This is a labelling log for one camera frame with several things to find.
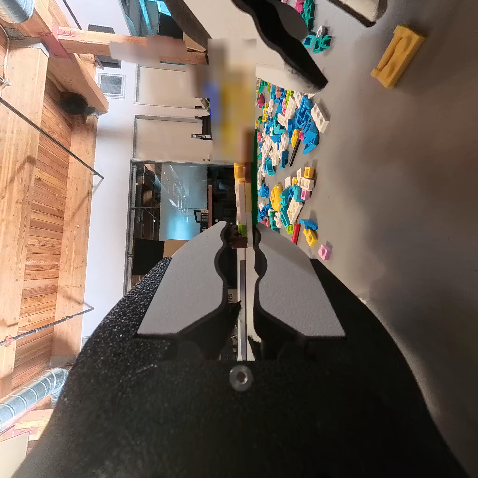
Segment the yellow brick separator tool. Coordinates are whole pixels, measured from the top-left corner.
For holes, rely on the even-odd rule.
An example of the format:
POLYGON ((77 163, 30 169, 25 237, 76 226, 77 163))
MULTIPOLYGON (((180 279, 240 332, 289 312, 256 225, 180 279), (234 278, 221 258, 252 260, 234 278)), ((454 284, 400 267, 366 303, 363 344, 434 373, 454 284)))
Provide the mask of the yellow brick separator tool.
POLYGON ((393 38, 371 76, 385 88, 394 88, 427 37, 406 25, 394 29, 393 38))

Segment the wooden ceiling beam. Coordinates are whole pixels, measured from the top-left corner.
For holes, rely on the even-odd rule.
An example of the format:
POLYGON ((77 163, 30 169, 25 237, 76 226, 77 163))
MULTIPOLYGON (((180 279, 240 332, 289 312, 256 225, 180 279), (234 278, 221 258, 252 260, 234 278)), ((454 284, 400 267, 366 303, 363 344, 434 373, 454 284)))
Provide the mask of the wooden ceiling beam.
POLYGON ((100 34, 71 28, 60 1, 35 1, 22 24, 1 20, 1 397, 81 345, 98 117, 72 116, 61 92, 99 114, 109 103, 95 79, 100 34))

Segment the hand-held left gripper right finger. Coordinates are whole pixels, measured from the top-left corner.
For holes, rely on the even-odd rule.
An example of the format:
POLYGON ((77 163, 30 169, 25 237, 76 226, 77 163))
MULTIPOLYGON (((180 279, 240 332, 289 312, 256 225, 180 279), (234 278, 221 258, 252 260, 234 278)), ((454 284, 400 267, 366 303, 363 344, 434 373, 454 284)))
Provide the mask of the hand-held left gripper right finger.
POLYGON ((254 306, 300 339, 344 338, 345 332, 308 255, 280 233, 256 227, 254 306))

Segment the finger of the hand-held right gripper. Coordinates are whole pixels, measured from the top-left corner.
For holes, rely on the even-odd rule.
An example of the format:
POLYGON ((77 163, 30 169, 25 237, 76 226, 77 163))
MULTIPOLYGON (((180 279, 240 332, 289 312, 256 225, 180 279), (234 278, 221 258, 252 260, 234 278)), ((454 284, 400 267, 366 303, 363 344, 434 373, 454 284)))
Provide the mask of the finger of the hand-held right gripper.
POLYGON ((259 53, 257 66, 266 80, 303 93, 323 90, 328 80, 302 41, 309 30, 301 14, 281 1, 234 0, 233 4, 251 17, 258 38, 271 51, 259 53))
POLYGON ((387 0, 329 0, 329 2, 364 27, 373 27, 385 14, 388 5, 387 0))

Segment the dark wooden beam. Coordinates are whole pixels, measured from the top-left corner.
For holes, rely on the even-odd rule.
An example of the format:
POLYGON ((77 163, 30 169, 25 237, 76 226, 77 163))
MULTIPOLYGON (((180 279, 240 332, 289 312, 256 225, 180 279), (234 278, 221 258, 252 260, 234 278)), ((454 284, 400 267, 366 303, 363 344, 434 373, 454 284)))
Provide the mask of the dark wooden beam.
POLYGON ((211 38, 205 27, 183 0, 165 0, 166 7, 176 24, 183 32, 183 40, 188 50, 207 52, 208 39, 211 38))

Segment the pile of colourful toy bricks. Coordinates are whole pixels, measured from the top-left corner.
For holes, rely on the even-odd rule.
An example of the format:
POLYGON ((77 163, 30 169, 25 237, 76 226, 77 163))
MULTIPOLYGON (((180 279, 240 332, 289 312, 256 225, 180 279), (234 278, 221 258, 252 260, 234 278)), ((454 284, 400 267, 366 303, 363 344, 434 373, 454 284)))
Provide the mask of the pile of colourful toy bricks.
MULTIPOLYGON (((305 21, 309 33, 302 41, 303 46, 316 53, 325 45, 330 45, 326 27, 314 30, 316 1, 295 1, 293 6, 305 21)), ((270 104, 266 111, 265 139, 262 146, 263 170, 274 174, 274 168, 292 165, 300 144, 304 153, 314 149, 319 142, 319 126, 313 120, 315 106, 311 97, 314 93, 303 93, 272 83, 270 104)))

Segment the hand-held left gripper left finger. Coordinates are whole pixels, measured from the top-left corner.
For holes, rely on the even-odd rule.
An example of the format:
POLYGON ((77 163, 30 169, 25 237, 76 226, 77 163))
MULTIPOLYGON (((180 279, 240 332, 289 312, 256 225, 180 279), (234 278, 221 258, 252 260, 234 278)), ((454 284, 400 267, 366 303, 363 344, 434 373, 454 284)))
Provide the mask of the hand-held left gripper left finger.
POLYGON ((228 286, 219 257, 226 249, 229 226, 218 222, 173 254, 139 326, 139 336, 178 336, 224 309, 228 286))

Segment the black monitor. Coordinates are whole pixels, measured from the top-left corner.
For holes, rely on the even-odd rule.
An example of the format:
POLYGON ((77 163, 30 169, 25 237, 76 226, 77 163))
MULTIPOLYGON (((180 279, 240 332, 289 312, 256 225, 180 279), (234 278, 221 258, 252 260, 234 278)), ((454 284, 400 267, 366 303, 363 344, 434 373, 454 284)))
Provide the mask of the black monitor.
POLYGON ((164 241, 135 238, 132 256, 132 276, 145 276, 164 257, 164 241))

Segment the brick model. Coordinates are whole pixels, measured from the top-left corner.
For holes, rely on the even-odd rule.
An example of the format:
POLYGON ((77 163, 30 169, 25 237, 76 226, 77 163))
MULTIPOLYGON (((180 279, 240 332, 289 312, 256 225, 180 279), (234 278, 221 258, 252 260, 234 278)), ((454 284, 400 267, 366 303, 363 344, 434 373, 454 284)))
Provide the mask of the brick model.
POLYGON ((253 249, 255 226, 258 222, 258 190, 261 185, 259 172, 258 123, 248 136, 251 146, 246 160, 234 164, 236 224, 233 226, 233 248, 253 249))

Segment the white vent grille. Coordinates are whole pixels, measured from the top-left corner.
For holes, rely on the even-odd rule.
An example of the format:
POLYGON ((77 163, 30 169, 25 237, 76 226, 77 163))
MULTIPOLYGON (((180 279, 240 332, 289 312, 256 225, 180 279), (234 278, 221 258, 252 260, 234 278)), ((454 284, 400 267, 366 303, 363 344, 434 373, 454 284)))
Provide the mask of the white vent grille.
POLYGON ((126 91, 126 76, 98 73, 98 85, 107 98, 124 99, 126 91))

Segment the black dome fixture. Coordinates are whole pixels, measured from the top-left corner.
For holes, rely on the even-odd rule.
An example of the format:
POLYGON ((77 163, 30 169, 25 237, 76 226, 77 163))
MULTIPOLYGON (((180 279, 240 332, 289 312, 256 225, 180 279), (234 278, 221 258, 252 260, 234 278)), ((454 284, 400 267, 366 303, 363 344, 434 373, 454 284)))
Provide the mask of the black dome fixture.
POLYGON ((61 92, 59 97, 61 109, 72 116, 96 116, 99 112, 96 108, 90 107, 87 100, 78 93, 61 92))

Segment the grey desk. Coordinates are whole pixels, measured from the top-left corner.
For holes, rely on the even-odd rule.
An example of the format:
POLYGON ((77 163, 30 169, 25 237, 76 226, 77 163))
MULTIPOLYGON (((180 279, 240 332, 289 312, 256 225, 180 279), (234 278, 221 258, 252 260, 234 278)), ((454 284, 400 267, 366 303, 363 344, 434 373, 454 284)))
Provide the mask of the grey desk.
POLYGON ((324 60, 328 268, 378 315, 434 423, 477 477, 477 1, 389 1, 324 60), (406 25, 427 39, 394 88, 371 76, 406 25))

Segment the silver ventilation duct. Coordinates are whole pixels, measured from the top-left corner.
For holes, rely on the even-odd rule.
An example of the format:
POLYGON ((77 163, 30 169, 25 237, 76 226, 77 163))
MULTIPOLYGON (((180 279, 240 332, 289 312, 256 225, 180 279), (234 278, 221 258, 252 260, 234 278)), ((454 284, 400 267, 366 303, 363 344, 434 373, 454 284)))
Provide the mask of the silver ventilation duct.
POLYGON ((0 401, 0 431, 4 432, 45 398, 58 400, 69 371, 55 367, 47 369, 27 385, 20 387, 0 401))

